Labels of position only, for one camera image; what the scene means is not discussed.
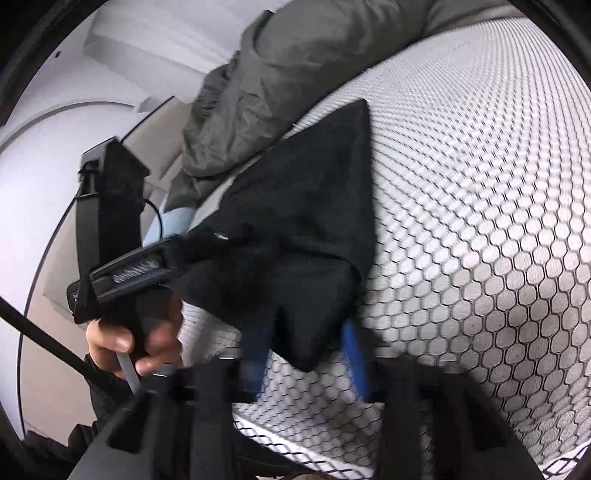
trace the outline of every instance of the gray jacket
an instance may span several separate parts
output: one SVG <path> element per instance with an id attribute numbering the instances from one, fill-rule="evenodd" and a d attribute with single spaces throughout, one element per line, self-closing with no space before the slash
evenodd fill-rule
<path id="1" fill-rule="evenodd" d="M 166 209 L 198 207 L 318 101 L 406 46 L 520 16 L 504 0 L 293 0 L 263 12 L 243 33 L 240 52 L 205 78 Z"/>

